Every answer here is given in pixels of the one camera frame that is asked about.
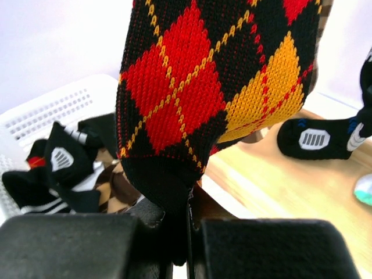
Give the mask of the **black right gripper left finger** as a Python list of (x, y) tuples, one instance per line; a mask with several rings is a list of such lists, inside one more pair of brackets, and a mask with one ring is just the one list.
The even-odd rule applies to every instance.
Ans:
[(25, 214), (1, 226), (2, 278), (172, 278), (164, 212)]

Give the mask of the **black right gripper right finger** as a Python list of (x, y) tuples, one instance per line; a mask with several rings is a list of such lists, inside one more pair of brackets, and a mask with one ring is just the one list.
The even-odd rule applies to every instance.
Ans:
[(239, 219), (190, 196), (191, 278), (360, 278), (341, 233), (319, 219)]

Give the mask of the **brown striped sock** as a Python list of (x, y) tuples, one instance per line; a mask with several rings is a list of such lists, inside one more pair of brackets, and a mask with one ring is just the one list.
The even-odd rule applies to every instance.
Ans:
[(333, 3), (334, 3), (333, 0), (322, 0), (321, 1), (320, 20), (319, 20), (319, 26), (317, 30), (317, 42), (320, 41), (323, 35), (323, 31), (325, 29)]

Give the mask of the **black red yellow argyle sock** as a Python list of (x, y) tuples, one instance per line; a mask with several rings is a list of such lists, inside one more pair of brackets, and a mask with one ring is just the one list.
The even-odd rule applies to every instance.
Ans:
[(303, 106), (321, 10), (321, 1), (133, 2), (117, 156), (172, 222), (174, 264), (187, 259), (185, 208), (209, 157)]

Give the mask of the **black sock grey blue pattern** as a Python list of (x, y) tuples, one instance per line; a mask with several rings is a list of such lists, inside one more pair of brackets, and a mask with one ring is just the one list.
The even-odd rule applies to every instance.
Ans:
[(281, 153), (302, 160), (350, 158), (352, 152), (371, 137), (371, 52), (360, 72), (363, 107), (348, 119), (290, 119), (277, 134)]

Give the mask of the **mint green sock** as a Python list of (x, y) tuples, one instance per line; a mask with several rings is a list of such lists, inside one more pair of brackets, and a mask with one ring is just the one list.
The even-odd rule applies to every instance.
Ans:
[(372, 174), (367, 174), (357, 180), (354, 195), (361, 203), (372, 206)]

